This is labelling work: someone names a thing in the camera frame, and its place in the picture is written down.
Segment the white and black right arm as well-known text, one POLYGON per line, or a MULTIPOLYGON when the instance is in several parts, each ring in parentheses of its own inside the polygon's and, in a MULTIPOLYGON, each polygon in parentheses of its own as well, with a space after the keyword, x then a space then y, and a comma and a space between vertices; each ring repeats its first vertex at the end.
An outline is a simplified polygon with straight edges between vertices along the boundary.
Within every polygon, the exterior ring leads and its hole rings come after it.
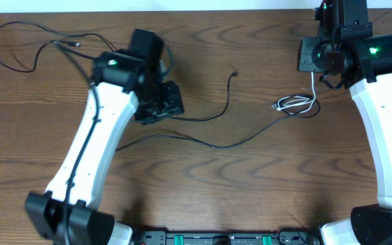
POLYGON ((392 35, 375 36, 365 0, 323 1, 316 37, 300 42, 297 68, 339 75, 350 91, 369 141, 377 203, 353 208, 344 220, 320 226, 310 244, 392 244, 392 35))

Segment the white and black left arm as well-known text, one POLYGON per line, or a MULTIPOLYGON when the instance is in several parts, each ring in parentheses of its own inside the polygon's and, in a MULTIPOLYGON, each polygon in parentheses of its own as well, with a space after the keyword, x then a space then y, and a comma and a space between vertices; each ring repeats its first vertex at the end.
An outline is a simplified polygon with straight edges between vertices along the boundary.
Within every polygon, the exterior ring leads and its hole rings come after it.
POLYGON ((164 41, 136 29, 127 49, 104 52, 86 77, 84 116, 62 166, 43 194, 24 208, 38 234, 53 244, 131 244, 134 231, 99 211, 103 187, 125 127, 182 114, 178 85, 166 81, 164 41))

